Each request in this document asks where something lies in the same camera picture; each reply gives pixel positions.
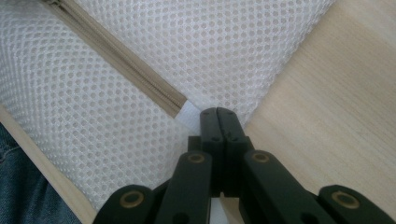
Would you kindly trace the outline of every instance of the wooden table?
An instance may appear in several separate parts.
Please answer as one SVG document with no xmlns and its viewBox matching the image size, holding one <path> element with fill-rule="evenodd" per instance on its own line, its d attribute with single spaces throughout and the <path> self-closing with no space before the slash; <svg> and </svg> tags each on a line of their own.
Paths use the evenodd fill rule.
<svg viewBox="0 0 396 224">
<path fill-rule="evenodd" d="M 0 120 L 83 223 L 95 211 L 10 115 Z M 396 1 L 339 0 L 295 52 L 247 126 L 318 193 L 355 189 L 396 219 Z M 224 200 L 231 223 L 235 200 Z"/>
</svg>

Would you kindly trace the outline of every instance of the beige zipper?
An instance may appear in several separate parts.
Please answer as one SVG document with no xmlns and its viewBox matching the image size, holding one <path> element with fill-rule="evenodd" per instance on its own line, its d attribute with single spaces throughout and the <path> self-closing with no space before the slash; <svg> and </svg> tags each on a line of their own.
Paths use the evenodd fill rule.
<svg viewBox="0 0 396 224">
<path fill-rule="evenodd" d="M 73 0 L 43 0 L 87 44 L 173 118 L 187 98 L 128 50 Z"/>
</svg>

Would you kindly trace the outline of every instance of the mesh bag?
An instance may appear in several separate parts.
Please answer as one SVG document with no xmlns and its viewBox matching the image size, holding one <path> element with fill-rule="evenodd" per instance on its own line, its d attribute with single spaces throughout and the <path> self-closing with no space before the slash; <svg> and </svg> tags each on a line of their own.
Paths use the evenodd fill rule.
<svg viewBox="0 0 396 224">
<path fill-rule="evenodd" d="M 76 2 L 198 108 L 245 125 L 332 0 Z M 96 209 L 169 178 L 192 134 L 32 0 L 0 3 L 0 103 Z"/>
</svg>

